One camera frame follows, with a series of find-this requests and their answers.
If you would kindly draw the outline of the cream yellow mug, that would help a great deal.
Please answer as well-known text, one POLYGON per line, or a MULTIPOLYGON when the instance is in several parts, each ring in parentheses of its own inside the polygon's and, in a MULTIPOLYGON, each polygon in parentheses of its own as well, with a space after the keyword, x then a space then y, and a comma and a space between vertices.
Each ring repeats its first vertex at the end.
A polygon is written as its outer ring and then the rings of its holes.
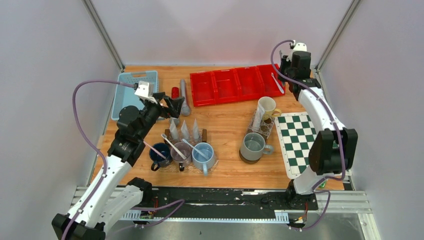
POLYGON ((282 111, 277 108, 275 100, 269 96, 261 97, 258 100, 258 106, 263 111, 262 120, 264 121, 282 114, 282 111))

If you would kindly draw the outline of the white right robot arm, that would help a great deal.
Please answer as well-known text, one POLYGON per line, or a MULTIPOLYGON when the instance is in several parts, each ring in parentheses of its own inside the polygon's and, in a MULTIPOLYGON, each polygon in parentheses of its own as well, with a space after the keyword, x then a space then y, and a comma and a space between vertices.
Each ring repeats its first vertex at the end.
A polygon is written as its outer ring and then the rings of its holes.
POLYGON ((292 50, 281 58, 279 79, 288 83, 289 91, 304 107, 316 130, 316 137, 309 149, 309 166, 292 180, 285 195, 286 204, 298 209, 325 180, 342 181, 353 165, 358 133, 348 129, 335 116, 327 103, 322 86, 311 77, 311 53, 292 50))

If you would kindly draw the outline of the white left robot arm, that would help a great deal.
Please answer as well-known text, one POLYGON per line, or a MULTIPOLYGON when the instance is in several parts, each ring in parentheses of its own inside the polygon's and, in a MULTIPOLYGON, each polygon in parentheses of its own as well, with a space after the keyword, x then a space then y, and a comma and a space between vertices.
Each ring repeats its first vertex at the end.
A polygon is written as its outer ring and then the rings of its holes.
POLYGON ((153 201, 152 184, 135 177, 113 200, 112 193, 139 159, 144 139, 158 118, 178 118, 184 97, 171 98, 164 92, 140 97, 144 108, 134 105, 119 112, 118 130, 107 151, 107 158, 92 185, 66 214, 58 213, 52 227, 60 240, 104 240, 111 227, 136 205, 153 201))

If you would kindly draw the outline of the clear textured plastic sheet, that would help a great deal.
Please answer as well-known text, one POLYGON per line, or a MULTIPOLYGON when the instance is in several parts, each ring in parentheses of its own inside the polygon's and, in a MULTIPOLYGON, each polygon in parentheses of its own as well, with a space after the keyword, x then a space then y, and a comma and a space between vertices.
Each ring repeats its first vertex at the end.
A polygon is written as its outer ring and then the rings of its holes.
POLYGON ((260 122, 259 128, 255 129, 255 128, 253 128, 255 116, 256 116, 256 110, 252 114, 250 123, 249 123, 249 125, 246 129, 245 135, 247 135, 249 133, 258 133, 264 138, 264 140, 266 142, 267 139, 269 138, 269 136, 271 135, 272 128, 273 128, 274 123, 275 123, 275 119, 273 117, 270 117, 267 120, 262 120, 260 122))

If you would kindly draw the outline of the dark blue mug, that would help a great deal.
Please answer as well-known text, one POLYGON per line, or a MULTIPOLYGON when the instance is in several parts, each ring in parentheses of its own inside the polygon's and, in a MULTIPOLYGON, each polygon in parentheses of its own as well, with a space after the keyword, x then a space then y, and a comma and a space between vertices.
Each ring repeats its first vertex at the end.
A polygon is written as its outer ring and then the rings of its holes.
POLYGON ((149 150, 149 157, 152 160, 150 169, 154 172, 168 167, 173 162, 170 146, 166 143, 154 144, 149 150))

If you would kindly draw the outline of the light blue toothbrush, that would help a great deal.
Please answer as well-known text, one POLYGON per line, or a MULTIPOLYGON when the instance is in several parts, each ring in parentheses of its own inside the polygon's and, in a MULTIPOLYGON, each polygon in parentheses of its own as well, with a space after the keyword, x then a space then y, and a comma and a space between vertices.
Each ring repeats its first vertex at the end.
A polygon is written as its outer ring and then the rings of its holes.
POLYGON ((282 95, 284 95, 285 94, 285 90, 281 86, 280 82, 276 79, 274 73, 272 72, 270 75, 271 75, 272 79, 274 80, 275 84, 277 85, 278 90, 281 92, 282 95))
POLYGON ((182 139, 182 142, 188 144, 193 150, 195 150, 199 155, 201 155, 202 157, 204 157, 206 160, 209 159, 209 157, 207 155, 205 155, 203 152, 201 152, 200 150, 196 149, 195 146, 193 146, 192 144, 190 144, 186 139, 182 139))

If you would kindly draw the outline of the purple grey mug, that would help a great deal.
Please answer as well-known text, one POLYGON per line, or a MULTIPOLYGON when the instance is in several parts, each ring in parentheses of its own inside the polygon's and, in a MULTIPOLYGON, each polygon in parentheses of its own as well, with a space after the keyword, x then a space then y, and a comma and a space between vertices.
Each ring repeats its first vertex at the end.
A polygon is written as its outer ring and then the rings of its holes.
POLYGON ((192 163, 191 147, 183 141, 175 143, 174 146, 182 153, 183 156, 179 154, 174 147, 171 147, 171 158, 177 164, 179 171, 183 172, 192 163))

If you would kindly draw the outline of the grey green mug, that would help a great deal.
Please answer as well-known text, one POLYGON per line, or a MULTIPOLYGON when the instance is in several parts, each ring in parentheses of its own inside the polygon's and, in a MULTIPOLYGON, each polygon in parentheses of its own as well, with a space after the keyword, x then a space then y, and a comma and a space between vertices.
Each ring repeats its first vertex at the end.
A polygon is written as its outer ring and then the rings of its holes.
POLYGON ((274 147, 266 144, 265 139, 256 132, 246 134, 239 149, 241 159, 249 164, 254 164, 263 155, 270 155, 273 152, 274 147))

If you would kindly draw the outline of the grey toothpaste tube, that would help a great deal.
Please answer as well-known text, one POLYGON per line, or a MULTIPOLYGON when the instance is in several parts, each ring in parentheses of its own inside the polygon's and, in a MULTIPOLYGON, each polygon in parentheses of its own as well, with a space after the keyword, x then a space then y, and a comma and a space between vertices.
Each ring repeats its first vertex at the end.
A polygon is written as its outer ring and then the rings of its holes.
POLYGON ((182 133, 182 138, 185 139, 186 141, 190 140, 190 132, 188 129, 188 126, 186 124, 186 121, 184 120, 181 127, 180 127, 180 131, 182 133))

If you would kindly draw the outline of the white toothbrush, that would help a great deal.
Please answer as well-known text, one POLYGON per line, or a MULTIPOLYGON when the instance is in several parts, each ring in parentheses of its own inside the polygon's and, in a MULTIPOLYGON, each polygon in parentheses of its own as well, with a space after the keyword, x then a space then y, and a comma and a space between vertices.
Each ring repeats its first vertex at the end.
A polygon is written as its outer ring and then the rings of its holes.
POLYGON ((167 136, 162 133, 161 137, 177 152, 177 154, 182 158, 186 159, 187 157, 167 138, 167 136))

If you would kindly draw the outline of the light blue mug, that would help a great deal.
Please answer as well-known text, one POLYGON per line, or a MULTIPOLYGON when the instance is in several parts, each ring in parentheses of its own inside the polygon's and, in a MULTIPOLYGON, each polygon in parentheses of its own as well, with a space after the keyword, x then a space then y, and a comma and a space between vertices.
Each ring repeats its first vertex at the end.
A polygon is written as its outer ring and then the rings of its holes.
POLYGON ((207 142, 200 142, 192 149, 192 162, 207 177, 218 160, 214 148, 207 142))

